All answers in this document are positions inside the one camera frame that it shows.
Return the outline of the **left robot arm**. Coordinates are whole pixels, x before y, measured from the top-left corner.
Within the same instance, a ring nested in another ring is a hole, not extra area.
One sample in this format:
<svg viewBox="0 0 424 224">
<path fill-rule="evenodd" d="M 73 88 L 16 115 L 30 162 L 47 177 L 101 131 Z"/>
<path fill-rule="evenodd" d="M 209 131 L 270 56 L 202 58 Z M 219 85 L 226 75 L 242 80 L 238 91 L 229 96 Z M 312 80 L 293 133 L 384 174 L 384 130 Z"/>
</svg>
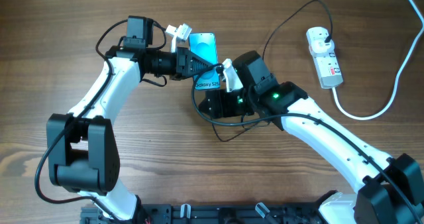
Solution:
<svg viewBox="0 0 424 224">
<path fill-rule="evenodd" d="M 145 74 L 185 80 L 212 69 L 212 63 L 184 47 L 164 52 L 152 45 L 155 28 L 173 41 L 185 41 L 191 32 L 186 25 L 163 28 L 154 19 L 129 16 L 123 21 L 127 33 L 118 45 L 100 53 L 104 67 L 83 99 L 66 114 L 54 113 L 46 124 L 47 149 L 34 176 L 38 196 L 48 203 L 40 188 L 40 173 L 48 165 L 50 181 L 75 201 L 92 201 L 109 223 L 150 223 L 151 216 L 140 198 L 119 179 L 120 158 L 113 123 L 132 91 L 144 82 Z"/>
</svg>

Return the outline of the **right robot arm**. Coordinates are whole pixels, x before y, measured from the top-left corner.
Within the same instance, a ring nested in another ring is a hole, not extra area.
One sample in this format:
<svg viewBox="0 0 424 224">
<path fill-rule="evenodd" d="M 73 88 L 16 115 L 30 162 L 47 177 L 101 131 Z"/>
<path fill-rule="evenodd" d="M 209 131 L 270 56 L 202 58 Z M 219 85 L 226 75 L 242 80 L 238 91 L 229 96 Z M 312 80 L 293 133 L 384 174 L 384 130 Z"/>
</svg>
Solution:
<svg viewBox="0 0 424 224">
<path fill-rule="evenodd" d="M 205 120 L 225 126 L 229 117 L 256 113 L 308 144 L 349 183 L 351 194 L 333 193 L 319 205 L 325 222 L 423 222 L 423 176 L 412 157 L 394 158 L 358 138 L 300 87 L 279 83 L 255 51 L 204 71 L 217 72 L 226 85 L 195 105 Z"/>
</svg>

